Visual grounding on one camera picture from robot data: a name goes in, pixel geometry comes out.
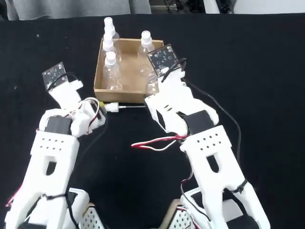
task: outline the bottle cap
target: bottle cap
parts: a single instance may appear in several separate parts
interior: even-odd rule
[[[107,52],[105,58],[105,65],[112,66],[116,63],[116,55],[115,52]]]
[[[107,17],[104,19],[104,24],[105,24],[105,34],[110,33],[112,36],[115,35],[115,27],[113,25],[112,18]]]
[[[112,36],[109,33],[104,34],[103,50],[105,50],[106,52],[113,51],[113,40]]]
[[[149,31],[143,31],[142,37],[141,37],[141,45],[144,48],[147,48],[147,47],[151,46],[151,44],[152,44],[151,33]]]

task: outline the white robotic arm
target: white robotic arm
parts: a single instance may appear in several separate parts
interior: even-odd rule
[[[61,109],[48,110],[41,118],[24,181],[13,202],[9,203],[10,211],[5,218],[7,229],[22,228],[26,218],[32,228],[71,229],[81,220],[89,203],[85,191],[70,188],[69,191],[76,194],[71,218],[66,202],[69,201],[67,185],[79,149],[77,138],[103,125],[105,111],[100,109],[95,98],[81,101],[76,90],[82,83],[78,80],[69,82],[62,63],[42,75],[47,91]],[[47,174],[51,163],[55,164],[54,171]]]
[[[224,217],[227,203],[223,202],[223,191],[227,188],[243,204],[246,214],[257,224],[258,229],[269,229],[267,216],[257,198],[257,195],[244,175],[231,150],[230,140],[222,125],[216,126],[219,118],[216,111],[202,101],[193,98],[192,92],[181,80],[184,72],[181,68],[169,73],[164,82],[158,78],[159,93],[145,99],[153,120],[165,132],[174,132],[179,136],[188,137],[182,141],[181,151],[190,160],[195,178],[202,193],[204,217],[193,206],[196,202],[189,196],[192,204],[182,196],[181,201],[189,209],[195,221],[202,229],[234,228],[232,220],[236,218]],[[213,156],[219,170],[214,172],[208,162]]]

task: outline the clear plastic bottle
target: clear plastic bottle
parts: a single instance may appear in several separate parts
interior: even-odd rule
[[[108,33],[104,34],[103,39],[103,58],[106,57],[107,52],[115,52],[116,59],[118,62],[121,62],[121,53],[114,47],[112,36]]]
[[[151,96],[159,92],[158,77],[155,72],[148,75],[145,88],[145,97]]]
[[[122,90],[122,76],[120,66],[116,61],[115,52],[107,52],[103,69],[104,82],[108,90]]]
[[[153,71],[153,67],[148,60],[147,53],[153,51],[154,49],[151,33],[149,31],[143,31],[141,45],[138,49],[139,71],[143,77],[147,78]]]
[[[116,44],[116,42],[118,41],[118,39],[120,38],[119,34],[115,31],[115,27],[113,25],[113,20],[111,17],[107,17],[104,19],[104,30],[105,30],[105,34],[109,33],[111,34],[112,38],[114,39],[114,44]]]

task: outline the black table surface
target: black table surface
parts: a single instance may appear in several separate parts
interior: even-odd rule
[[[186,77],[212,94],[242,129],[241,165],[272,228],[300,224],[305,163],[305,14],[124,15],[114,23],[121,37],[171,43],[188,59]],[[45,110],[58,107],[41,73],[63,61],[93,95],[103,18],[0,23],[0,220],[7,199],[22,183],[35,129]],[[197,92],[194,96],[216,107]],[[236,149],[237,130],[219,109]],[[80,138],[79,153],[98,134]],[[158,227],[179,198],[190,165],[178,145],[164,152],[130,144],[165,136],[145,109],[109,114],[106,135],[94,144],[71,177],[86,190],[110,228]],[[196,187],[194,179],[185,189]]]

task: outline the cardboard box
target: cardboard box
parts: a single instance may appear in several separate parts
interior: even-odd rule
[[[120,63],[122,73],[123,90],[107,90],[107,85],[103,82],[104,57],[102,53],[102,43],[100,46],[99,58],[97,60],[94,92],[100,101],[122,102],[122,103],[143,103],[145,96],[146,79],[141,76],[139,59],[137,57],[140,39],[119,39],[117,46],[122,53]],[[153,40],[156,49],[163,46],[163,41]]]

